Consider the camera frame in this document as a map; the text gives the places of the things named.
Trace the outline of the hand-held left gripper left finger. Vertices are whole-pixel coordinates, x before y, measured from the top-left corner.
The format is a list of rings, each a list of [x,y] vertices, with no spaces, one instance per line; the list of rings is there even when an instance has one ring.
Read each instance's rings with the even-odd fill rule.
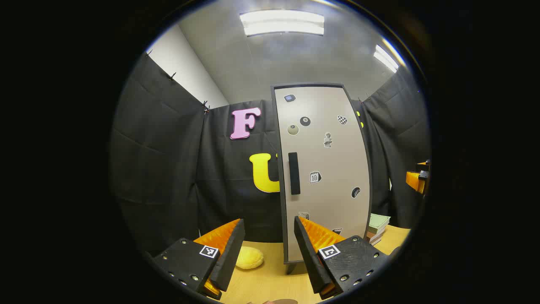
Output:
[[[182,237],[153,260],[177,283],[220,300],[230,284],[244,238],[244,220],[235,219],[195,240]]]

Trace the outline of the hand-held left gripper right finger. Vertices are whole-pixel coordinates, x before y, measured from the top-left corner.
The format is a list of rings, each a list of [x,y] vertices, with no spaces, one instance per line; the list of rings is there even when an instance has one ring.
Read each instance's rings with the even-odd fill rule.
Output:
[[[304,217],[295,216],[294,234],[313,292],[322,300],[359,288],[389,262],[362,237],[344,238]]]

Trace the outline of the black door handle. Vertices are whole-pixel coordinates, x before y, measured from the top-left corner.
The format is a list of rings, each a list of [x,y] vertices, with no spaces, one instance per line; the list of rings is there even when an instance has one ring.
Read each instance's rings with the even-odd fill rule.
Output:
[[[298,163],[297,152],[289,153],[289,176],[290,176],[291,195],[301,194],[299,163]]]

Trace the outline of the green book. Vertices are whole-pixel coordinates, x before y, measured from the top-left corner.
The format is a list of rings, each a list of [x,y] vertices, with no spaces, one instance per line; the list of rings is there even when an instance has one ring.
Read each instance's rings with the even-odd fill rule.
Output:
[[[370,223],[368,224],[368,231],[377,235],[380,231],[383,231],[388,225],[391,217],[378,214],[370,214]]]

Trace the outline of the black backdrop cloth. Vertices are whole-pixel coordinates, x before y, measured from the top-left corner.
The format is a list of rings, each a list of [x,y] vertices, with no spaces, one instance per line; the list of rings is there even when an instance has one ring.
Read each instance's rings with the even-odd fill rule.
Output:
[[[370,151],[372,211],[411,228],[421,195],[405,175],[431,156],[423,96],[412,76],[398,71],[353,106]],[[249,161],[271,154],[269,177],[278,179],[275,119],[272,100],[205,114],[197,98],[141,56],[120,96],[110,143],[112,190],[141,248],[156,255],[235,219],[244,219],[246,241],[281,243],[279,194],[255,186]]]

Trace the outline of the narrow ceiling light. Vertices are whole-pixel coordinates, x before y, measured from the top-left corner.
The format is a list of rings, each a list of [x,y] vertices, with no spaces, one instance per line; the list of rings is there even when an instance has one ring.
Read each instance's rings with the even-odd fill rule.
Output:
[[[393,73],[399,69],[399,64],[380,45],[375,46],[373,56]]]

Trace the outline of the large ceiling light panel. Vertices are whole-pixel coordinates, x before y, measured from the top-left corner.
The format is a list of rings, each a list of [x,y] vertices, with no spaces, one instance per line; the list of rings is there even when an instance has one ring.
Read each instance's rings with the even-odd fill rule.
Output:
[[[324,16],[312,12],[269,9],[245,12],[240,14],[239,18],[247,37],[267,33],[324,35]]]

